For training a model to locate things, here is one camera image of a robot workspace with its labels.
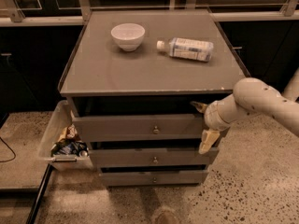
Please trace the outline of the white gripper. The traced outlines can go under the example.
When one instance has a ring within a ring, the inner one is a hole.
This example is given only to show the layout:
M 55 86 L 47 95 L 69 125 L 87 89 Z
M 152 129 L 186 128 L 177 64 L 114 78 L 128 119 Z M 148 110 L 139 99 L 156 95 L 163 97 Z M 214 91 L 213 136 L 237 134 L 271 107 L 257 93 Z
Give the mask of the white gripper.
M 200 113 L 204 113 L 204 120 L 206 126 L 211 130 L 203 130 L 201 143 L 199 146 L 199 153 L 207 153 L 214 143 L 220 137 L 220 132 L 228 129 L 230 123 L 227 122 L 223 114 L 227 111 L 227 104 L 223 101 L 214 101 L 210 105 L 191 101 L 191 105 Z

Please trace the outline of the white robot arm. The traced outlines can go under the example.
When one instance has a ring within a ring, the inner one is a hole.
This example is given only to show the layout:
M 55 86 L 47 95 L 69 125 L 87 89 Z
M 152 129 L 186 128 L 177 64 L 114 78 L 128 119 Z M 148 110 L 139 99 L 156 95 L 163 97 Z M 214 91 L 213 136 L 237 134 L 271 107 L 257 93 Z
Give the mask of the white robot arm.
M 233 93 L 206 105 L 192 101 L 204 115 L 208 129 L 203 130 L 199 153 L 207 153 L 219 139 L 222 131 L 240 119 L 264 114 L 299 135 L 299 71 L 296 70 L 283 93 L 254 77 L 246 77 L 235 83 Z

